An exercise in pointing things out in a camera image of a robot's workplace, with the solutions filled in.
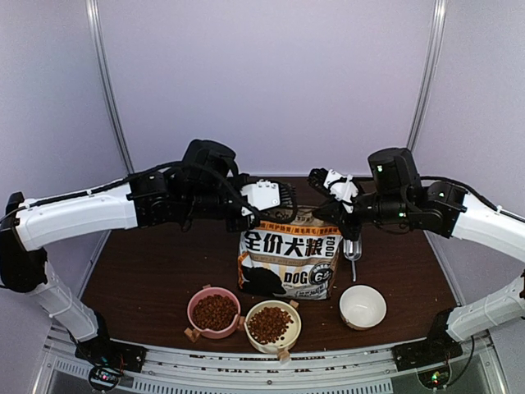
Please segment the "metal food scoop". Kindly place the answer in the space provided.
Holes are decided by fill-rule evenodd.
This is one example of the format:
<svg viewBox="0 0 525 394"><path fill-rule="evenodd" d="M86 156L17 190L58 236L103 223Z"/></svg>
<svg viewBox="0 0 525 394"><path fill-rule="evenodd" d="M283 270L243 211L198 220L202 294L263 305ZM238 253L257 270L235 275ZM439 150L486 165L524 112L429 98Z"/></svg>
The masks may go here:
<svg viewBox="0 0 525 394"><path fill-rule="evenodd" d="M361 258L363 252L362 237L356 241L344 240L343 253L344 257L351 263L352 282L357 281L356 262Z"/></svg>

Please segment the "brown dog food bag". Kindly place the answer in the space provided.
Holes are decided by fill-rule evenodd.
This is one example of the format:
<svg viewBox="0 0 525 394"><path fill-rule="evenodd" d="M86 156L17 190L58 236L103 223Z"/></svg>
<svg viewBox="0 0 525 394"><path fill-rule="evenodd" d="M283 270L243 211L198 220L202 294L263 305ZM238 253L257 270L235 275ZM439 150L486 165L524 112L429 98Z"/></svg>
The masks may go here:
<svg viewBox="0 0 525 394"><path fill-rule="evenodd" d="M238 288L252 296L293 300L331 297L342 235L301 207L289 224L261 222L240 236Z"/></svg>

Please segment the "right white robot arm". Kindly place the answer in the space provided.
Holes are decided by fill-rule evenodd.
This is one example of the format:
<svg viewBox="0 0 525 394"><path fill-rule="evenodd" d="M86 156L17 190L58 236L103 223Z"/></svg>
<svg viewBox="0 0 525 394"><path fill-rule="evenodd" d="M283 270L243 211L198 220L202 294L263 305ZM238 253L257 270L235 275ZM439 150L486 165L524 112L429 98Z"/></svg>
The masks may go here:
<svg viewBox="0 0 525 394"><path fill-rule="evenodd" d="M471 186L442 176L422 185L412 152L388 148L368 157L375 190L365 193L358 179L315 168L309 185L328 200L314 217L336 225L344 239L356 241L365 223L398 225L457 238L524 259L524 220L496 207ZM524 315L524 276L465 306L436 315L427 337L394 346L399 371L437 364L462 355L461 342Z"/></svg>

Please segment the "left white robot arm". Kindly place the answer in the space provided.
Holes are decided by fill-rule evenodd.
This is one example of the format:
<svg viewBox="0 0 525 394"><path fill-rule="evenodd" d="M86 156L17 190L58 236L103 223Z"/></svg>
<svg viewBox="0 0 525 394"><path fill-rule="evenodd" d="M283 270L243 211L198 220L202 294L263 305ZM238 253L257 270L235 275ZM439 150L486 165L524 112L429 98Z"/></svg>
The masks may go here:
<svg viewBox="0 0 525 394"><path fill-rule="evenodd" d="M98 231L169 222L187 228L196 218L222 220L228 231L243 231L279 203L278 186L250 182L230 148L193 140L181 160L103 186L44 199L12 194L1 221L2 284L35 298L92 365L114 368L125 358L121 347L110 338L103 316L56 274L46 246Z"/></svg>

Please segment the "pink pet bowl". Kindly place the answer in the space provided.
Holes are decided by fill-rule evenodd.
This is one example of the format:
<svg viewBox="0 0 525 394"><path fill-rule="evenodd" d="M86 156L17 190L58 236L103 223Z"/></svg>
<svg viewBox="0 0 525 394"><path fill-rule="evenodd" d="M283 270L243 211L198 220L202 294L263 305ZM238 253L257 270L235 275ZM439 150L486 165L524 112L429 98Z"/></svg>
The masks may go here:
<svg viewBox="0 0 525 394"><path fill-rule="evenodd" d="M187 317L193 328L209 339L222 339L238 327L241 306L229 290L218 286L204 287L187 305Z"/></svg>

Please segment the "yellow pet bowl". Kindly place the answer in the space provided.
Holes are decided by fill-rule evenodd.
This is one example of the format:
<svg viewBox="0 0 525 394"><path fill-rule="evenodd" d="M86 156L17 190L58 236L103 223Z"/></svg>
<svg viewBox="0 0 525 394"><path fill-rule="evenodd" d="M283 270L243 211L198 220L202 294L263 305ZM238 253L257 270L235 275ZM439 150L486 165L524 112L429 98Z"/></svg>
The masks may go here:
<svg viewBox="0 0 525 394"><path fill-rule="evenodd" d="M244 330L254 349L278 355L294 347L302 330L302 319L291 304L266 300L247 313Z"/></svg>

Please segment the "brown kibble in pink bowl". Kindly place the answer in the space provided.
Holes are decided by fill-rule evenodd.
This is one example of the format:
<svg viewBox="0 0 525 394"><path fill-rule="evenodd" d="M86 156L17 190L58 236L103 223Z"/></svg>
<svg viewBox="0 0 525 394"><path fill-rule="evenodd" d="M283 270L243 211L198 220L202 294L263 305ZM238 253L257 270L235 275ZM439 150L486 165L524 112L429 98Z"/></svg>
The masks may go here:
<svg viewBox="0 0 525 394"><path fill-rule="evenodd" d="M237 306L231 298L208 295L196 304L192 319L198 328L221 331L231 325L236 314Z"/></svg>

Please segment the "white ceramic bowl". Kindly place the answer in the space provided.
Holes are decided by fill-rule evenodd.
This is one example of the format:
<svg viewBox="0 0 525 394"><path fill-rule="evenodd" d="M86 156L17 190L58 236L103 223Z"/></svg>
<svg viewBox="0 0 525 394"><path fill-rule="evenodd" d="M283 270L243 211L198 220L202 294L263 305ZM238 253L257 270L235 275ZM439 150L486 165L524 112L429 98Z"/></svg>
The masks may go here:
<svg viewBox="0 0 525 394"><path fill-rule="evenodd" d="M350 328L358 331L374 328L386 316L383 295L371 286L354 285L346 289L339 299L340 317Z"/></svg>

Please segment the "brown kibble in yellow bowl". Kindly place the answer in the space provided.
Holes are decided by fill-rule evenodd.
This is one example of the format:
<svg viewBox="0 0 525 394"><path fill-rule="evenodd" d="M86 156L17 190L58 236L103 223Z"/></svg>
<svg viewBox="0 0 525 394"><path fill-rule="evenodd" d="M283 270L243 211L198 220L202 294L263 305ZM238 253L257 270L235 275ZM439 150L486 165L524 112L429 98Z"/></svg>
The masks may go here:
<svg viewBox="0 0 525 394"><path fill-rule="evenodd" d="M258 343L273 344L284 338L293 322L287 311L279 307L264 307L249 320L248 330Z"/></svg>

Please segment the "wooden bowl stand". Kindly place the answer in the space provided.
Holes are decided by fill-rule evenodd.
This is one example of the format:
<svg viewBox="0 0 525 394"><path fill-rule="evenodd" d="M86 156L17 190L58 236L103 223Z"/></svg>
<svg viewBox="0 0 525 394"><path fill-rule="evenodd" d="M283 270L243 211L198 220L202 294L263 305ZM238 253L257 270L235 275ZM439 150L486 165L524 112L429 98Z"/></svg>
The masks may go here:
<svg viewBox="0 0 525 394"><path fill-rule="evenodd" d="M298 304L296 302L291 301L291 302L289 302L289 304L291 304L292 306L294 306L297 309ZM246 334L246 332L244 330L244 320L245 320L245 316L246 315L247 314L242 314L242 311L241 311L238 327L237 327L237 329L235 331L241 331L241 332L244 332ZM192 342L196 342L198 339L202 338L202 336L193 328L191 323L190 323L190 326L185 329L185 335ZM290 357L290 350L282 352L282 353L280 353L278 355L275 355L275 356L280 361L286 360L286 359L288 359Z"/></svg>

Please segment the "front aluminium rail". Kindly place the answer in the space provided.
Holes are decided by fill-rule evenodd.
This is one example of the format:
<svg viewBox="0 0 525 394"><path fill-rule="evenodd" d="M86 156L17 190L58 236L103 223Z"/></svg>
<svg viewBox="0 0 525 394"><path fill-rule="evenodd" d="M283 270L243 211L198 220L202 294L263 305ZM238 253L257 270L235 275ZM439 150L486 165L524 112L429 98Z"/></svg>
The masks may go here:
<svg viewBox="0 0 525 394"><path fill-rule="evenodd" d="M141 372L125 372L109 393L511 393L498 354L488 333L463 343L464 355L448 364L399 371L390 348L422 337L383 323L357 332L337 323L328 333L304 329L291 357L254 350L244 332L225 340L187 341L179 347L119 341L146 349ZM91 364L75 357L65 328L53 324L41 353L30 393L97 393L88 383ZM431 368L449 366L453 384L444 390L425 387Z"/></svg>

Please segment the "right aluminium frame post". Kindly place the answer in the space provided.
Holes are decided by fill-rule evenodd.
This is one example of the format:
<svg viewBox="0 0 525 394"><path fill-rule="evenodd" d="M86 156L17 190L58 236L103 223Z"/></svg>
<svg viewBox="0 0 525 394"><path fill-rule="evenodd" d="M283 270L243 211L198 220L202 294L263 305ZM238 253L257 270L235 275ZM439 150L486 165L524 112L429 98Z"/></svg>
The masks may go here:
<svg viewBox="0 0 525 394"><path fill-rule="evenodd" d="M431 19L430 35L427 44L427 55L422 73L422 80L418 93L413 120L407 140L407 148L414 151L421 134L427 106L431 96L431 87L436 74L441 55L441 48L445 32L447 1L435 0Z"/></svg>

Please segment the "aluminium frame post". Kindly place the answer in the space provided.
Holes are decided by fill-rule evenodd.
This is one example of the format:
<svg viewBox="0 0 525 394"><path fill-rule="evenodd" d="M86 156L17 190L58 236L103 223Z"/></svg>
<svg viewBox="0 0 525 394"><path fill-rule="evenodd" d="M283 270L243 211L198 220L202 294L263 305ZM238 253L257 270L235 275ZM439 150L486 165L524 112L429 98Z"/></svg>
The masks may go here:
<svg viewBox="0 0 525 394"><path fill-rule="evenodd" d="M422 73L422 80L418 93L413 120L407 140L407 148L414 151L421 134L427 106L431 96L431 87L436 74L441 55L441 48L445 32L447 1L435 0L431 19L430 35L427 44L427 55Z"/></svg>
<svg viewBox="0 0 525 394"><path fill-rule="evenodd" d="M116 96L112 87L112 81L107 62L107 54L103 41L103 29L99 13L99 5L96 0L85 1L87 18L89 23L89 29L94 43L95 55L98 64L98 73L100 76L103 97L106 105L107 113L109 116L112 132L116 140L116 146L118 153L120 154L121 161L127 173L135 171L130 151L126 143L124 131L122 129L121 118L118 112Z"/></svg>

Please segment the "left aluminium frame post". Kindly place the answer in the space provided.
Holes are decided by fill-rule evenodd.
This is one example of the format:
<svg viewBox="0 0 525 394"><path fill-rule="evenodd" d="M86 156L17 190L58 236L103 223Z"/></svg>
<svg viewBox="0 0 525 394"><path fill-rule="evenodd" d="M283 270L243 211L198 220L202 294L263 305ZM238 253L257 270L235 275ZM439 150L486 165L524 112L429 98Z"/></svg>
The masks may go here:
<svg viewBox="0 0 525 394"><path fill-rule="evenodd" d="M99 5L96 0L85 1L87 18L89 23L89 29L94 43L95 55L98 64L98 73L100 76L103 97L106 105L107 113L109 116L112 132L116 140L116 146L118 153L120 154L121 161L127 173L135 171L130 151L126 143L124 131L122 129L121 118L118 112L116 96L112 87L112 81L107 62L107 54L103 41L103 29L99 13Z"/></svg>

